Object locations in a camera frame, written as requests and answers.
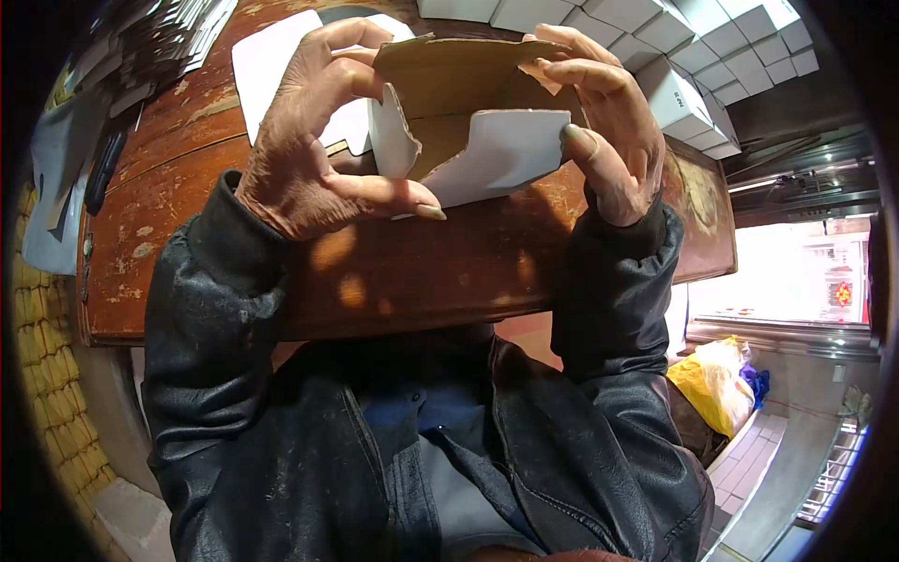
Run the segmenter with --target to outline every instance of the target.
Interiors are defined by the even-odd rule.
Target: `window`
[[[738,271],[690,284],[695,316],[868,322],[868,217],[739,228]]]

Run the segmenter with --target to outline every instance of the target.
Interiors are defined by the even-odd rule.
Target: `yellow plastic bag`
[[[668,368],[668,379],[718,433],[733,439],[752,414],[755,398],[740,377],[743,349],[731,336],[699,345],[687,359]]]

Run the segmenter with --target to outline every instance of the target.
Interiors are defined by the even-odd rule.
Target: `jacket cuff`
[[[251,213],[234,196],[241,173],[218,177],[202,213],[187,235],[191,254],[215,282],[256,296],[286,273],[290,241]]]
[[[600,216],[596,193],[589,184],[584,185],[583,195],[587,200],[584,215],[590,217],[591,231],[611,246],[620,257],[642,260],[657,254],[662,248],[665,240],[665,216],[662,212],[661,187],[643,218],[629,227],[616,227]]]

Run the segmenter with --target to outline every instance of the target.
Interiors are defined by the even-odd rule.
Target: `wooden table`
[[[241,0],[204,66],[148,103],[106,202],[84,215],[78,322],[89,344],[141,345],[156,256],[199,212],[218,174],[250,153],[231,67],[242,38],[306,9],[365,4],[417,34],[518,40],[486,24],[422,20],[415,0]],[[717,162],[669,139],[664,199],[686,226],[675,281],[736,271],[734,219]],[[365,165],[368,161],[351,160]],[[449,220],[377,220],[298,247],[285,340],[378,334],[547,310],[565,242],[583,212],[574,165],[511,197],[447,210]]]

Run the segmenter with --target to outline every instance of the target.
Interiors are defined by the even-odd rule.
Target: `black tool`
[[[119,155],[127,140],[128,133],[124,130],[113,131],[106,139],[106,146],[103,148],[100,158],[93,163],[93,170],[87,179],[87,188],[85,189],[85,206],[87,214],[92,217],[96,217],[103,206],[103,201],[106,199],[106,186],[112,179],[112,173],[115,172]]]

